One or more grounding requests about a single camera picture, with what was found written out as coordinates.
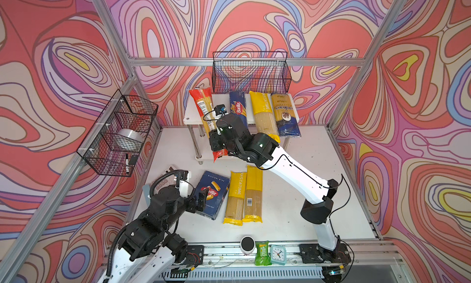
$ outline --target clock face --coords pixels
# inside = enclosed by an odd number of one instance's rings
[[[286,263],[286,249],[282,246],[271,246],[271,261],[284,265]]]

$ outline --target green package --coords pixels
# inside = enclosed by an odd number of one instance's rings
[[[269,266],[271,265],[270,256],[268,255],[268,241],[256,242],[257,255],[255,257],[256,266]]]

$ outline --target white shelf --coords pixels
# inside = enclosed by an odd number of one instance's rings
[[[292,138],[287,152],[307,169],[325,179],[340,181],[340,174],[347,176],[333,145],[322,126],[300,127],[302,138]],[[231,171],[246,171],[247,163],[240,160],[217,160],[199,165],[195,160],[193,143],[187,128],[164,128],[150,167],[147,183],[151,183],[169,165],[190,170],[190,182],[197,185],[203,172],[209,170],[230,177]],[[342,184],[333,198],[334,209],[343,205],[349,196]],[[244,223],[242,227],[223,224],[227,198],[216,220],[185,212],[180,218],[178,233],[189,243],[238,242],[245,235],[256,241],[270,242],[315,240],[312,224],[305,221],[300,211],[304,197],[292,186],[270,171],[263,173],[262,219],[263,223]],[[141,196],[137,215],[147,205]],[[333,228],[342,239],[374,239],[362,207],[352,190],[350,202],[332,215]]]
[[[291,100],[291,105],[293,106],[294,114],[296,115],[296,120],[299,122],[299,115],[294,107],[294,101],[291,97],[291,94],[288,94]],[[273,109],[273,103],[271,101],[271,95],[268,94],[268,98],[270,99],[271,108]],[[229,94],[213,94],[212,95],[212,103],[213,106],[224,104],[226,109],[229,111]],[[255,120],[253,118],[253,109],[252,109],[252,101],[250,100],[250,94],[245,94],[245,110],[247,112],[247,124],[254,125]],[[193,100],[193,97],[189,96],[188,101],[186,103],[186,110],[185,110],[185,117],[183,118],[183,123],[185,125],[202,125],[203,121],[201,121],[201,116],[198,113],[198,109],[196,108],[196,103]]]

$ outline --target wire basket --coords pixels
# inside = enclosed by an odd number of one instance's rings
[[[131,176],[157,110],[148,99],[121,95],[82,157],[99,175]]]
[[[214,94],[230,91],[287,93],[291,72],[284,51],[213,52]]]

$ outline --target colorful psychedelic wall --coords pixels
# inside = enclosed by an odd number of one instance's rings
[[[418,282],[471,282],[471,0],[409,0],[335,128]]]
[[[363,57],[392,0],[106,0],[133,57],[212,57],[286,50],[289,57]],[[188,90],[211,67],[136,68],[163,125],[182,125]],[[352,67],[291,68],[303,124],[326,124]]]
[[[90,0],[0,0],[0,259],[126,78]],[[15,282],[92,280],[155,136],[131,178],[83,170]]]

